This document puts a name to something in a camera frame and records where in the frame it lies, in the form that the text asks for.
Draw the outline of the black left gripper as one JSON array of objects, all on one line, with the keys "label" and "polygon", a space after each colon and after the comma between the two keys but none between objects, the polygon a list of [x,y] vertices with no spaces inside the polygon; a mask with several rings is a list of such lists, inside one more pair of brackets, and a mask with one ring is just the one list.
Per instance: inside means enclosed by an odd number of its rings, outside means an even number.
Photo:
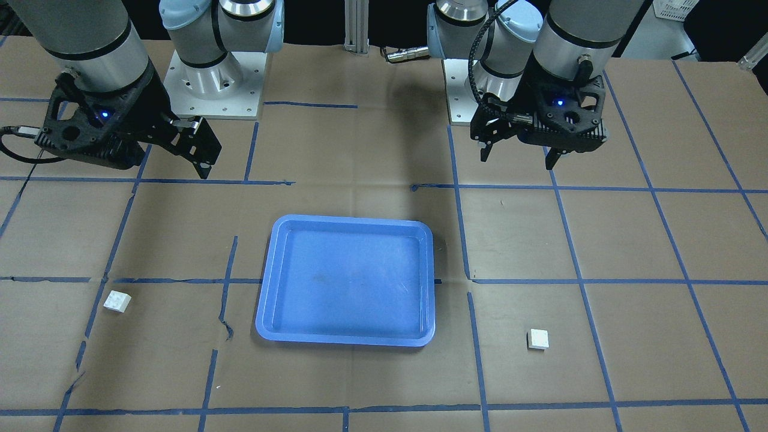
[{"label": "black left gripper", "polygon": [[507,120],[508,104],[501,100],[485,100],[491,110],[502,117],[477,107],[470,122],[470,137],[480,146],[480,160],[486,162],[493,145],[521,132],[526,144],[549,147],[545,169],[553,170],[566,151],[595,151],[609,133],[603,125],[605,86],[600,74],[593,76],[593,62],[578,60],[571,79],[561,79],[546,71],[538,61],[530,60],[523,76],[523,101],[532,113],[532,125]]}]

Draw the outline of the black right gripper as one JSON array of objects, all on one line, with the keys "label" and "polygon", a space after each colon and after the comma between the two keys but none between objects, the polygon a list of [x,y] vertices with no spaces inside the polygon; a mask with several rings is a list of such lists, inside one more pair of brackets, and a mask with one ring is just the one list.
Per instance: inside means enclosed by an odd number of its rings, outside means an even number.
[{"label": "black right gripper", "polygon": [[115,91],[83,91],[71,72],[61,72],[50,96],[35,144],[58,158],[131,169],[158,145],[189,161],[200,179],[209,173],[222,145],[202,116],[176,119],[170,98],[153,66],[135,82]]}]

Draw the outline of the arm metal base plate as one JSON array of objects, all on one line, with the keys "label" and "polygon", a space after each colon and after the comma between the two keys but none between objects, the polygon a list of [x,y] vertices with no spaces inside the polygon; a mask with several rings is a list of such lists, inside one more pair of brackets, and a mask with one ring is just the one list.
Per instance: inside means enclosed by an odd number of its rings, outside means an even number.
[{"label": "arm metal base plate", "polygon": [[[520,65],[520,73],[517,76],[501,77],[483,68],[480,61],[475,61],[473,77],[478,95],[482,97],[486,91],[490,91],[492,95],[501,98],[502,101],[510,102],[513,96],[519,92],[518,87],[528,62],[529,57],[524,57]],[[449,124],[469,126],[478,104],[475,101],[468,78],[468,61],[444,59],[442,66],[445,77],[445,95],[449,109]]]},{"label": "arm metal base plate", "polygon": [[257,120],[269,57],[233,52],[218,65],[192,68],[174,52],[164,78],[171,109],[179,118]]}]

